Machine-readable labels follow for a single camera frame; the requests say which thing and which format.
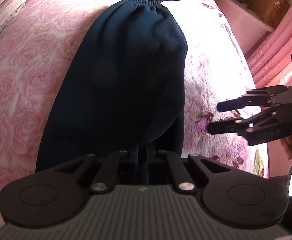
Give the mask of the navy blue sweatpants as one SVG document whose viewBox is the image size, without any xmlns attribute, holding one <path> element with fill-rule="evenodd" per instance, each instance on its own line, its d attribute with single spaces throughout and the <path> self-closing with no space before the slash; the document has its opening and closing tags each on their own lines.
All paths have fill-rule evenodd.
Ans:
<svg viewBox="0 0 292 240">
<path fill-rule="evenodd" d="M 94 21 L 55 98 L 36 171 L 151 145 L 182 153 L 187 41 L 161 3 L 122 0 Z"/>
</svg>

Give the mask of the pink curtain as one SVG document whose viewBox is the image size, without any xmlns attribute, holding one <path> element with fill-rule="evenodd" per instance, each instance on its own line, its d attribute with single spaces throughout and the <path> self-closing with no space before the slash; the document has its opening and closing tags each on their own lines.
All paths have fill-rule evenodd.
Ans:
<svg viewBox="0 0 292 240">
<path fill-rule="evenodd" d="M 247 64 L 255 86 L 262 88 L 280 83 L 283 71 L 290 71 L 292 55 L 292 6 L 277 28 L 249 56 Z"/>
</svg>

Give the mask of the brown cardboard box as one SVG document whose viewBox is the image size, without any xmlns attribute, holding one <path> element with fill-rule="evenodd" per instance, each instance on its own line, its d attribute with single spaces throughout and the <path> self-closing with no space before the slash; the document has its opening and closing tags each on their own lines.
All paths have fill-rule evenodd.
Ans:
<svg viewBox="0 0 292 240">
<path fill-rule="evenodd" d="M 273 28 L 280 24 L 290 8 L 285 0 L 245 0 L 245 2 L 251 11 Z"/>
</svg>

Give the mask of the pink floral bed blanket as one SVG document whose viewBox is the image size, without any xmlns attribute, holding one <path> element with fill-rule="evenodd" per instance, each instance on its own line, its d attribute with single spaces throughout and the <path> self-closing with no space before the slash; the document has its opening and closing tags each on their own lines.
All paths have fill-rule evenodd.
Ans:
<svg viewBox="0 0 292 240">
<path fill-rule="evenodd" d="M 28 0 L 0 33 L 0 190 L 34 172 L 40 139 L 71 61 L 94 20 L 121 0 Z M 183 155 L 200 151 L 229 166 L 268 177 L 267 146 L 236 134 L 213 137 L 209 121 L 248 118 L 247 107 L 224 114 L 218 102 L 254 88 L 246 59 L 214 0 L 164 2 L 188 43 Z M 0 227 L 4 221 L 0 214 Z"/>
</svg>

